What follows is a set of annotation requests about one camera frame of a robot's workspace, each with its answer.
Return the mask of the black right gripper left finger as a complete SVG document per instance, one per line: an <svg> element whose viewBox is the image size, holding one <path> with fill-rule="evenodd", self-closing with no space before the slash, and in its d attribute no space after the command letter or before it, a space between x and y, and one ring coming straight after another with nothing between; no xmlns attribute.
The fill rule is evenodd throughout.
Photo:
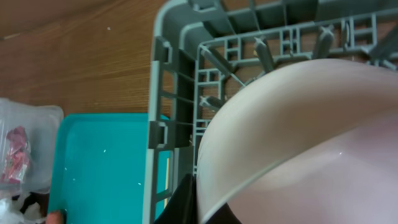
<svg viewBox="0 0 398 224"><path fill-rule="evenodd" d="M154 224L197 224L197 190L193 175L184 176Z"/></svg>

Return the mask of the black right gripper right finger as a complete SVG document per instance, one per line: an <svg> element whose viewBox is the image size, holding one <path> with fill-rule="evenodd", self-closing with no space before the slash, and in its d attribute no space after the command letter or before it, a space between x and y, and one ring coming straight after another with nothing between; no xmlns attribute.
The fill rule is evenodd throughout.
<svg viewBox="0 0 398 224"><path fill-rule="evenodd" d="M215 212L206 224L241 224L229 205L225 203Z"/></svg>

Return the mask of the orange carrot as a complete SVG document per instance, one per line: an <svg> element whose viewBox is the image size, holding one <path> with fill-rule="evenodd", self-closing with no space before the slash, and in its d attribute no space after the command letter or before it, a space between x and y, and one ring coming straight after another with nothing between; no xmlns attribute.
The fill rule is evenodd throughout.
<svg viewBox="0 0 398 224"><path fill-rule="evenodd" d="M47 215L45 224L65 224L65 216L61 211L54 211Z"/></svg>

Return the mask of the pink bowl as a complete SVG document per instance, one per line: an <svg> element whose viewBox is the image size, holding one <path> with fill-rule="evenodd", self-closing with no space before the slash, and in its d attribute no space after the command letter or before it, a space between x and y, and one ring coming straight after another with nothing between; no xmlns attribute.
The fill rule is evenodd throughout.
<svg viewBox="0 0 398 224"><path fill-rule="evenodd" d="M198 222L396 223L397 73L295 63L215 114L200 143Z"/></svg>

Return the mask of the red snack wrapper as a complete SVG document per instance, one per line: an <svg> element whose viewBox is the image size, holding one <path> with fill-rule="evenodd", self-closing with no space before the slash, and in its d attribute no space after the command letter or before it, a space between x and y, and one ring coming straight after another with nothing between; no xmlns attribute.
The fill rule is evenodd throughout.
<svg viewBox="0 0 398 224"><path fill-rule="evenodd" d="M25 181L31 160L30 143L25 128L18 126L10 130L6 139L9 142L9 149L6 152L1 181L8 184L21 184Z"/></svg>

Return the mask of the white tissue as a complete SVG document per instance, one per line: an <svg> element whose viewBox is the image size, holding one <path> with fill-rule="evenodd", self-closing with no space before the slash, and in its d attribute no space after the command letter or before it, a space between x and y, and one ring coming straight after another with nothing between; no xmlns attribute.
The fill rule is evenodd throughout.
<svg viewBox="0 0 398 224"><path fill-rule="evenodd" d="M31 196L30 193L22 193L13 200L8 193L1 193L1 223L5 224L41 224L45 223L46 217L43 217L40 212L40 205L35 202L29 205L26 211L21 209Z"/></svg>

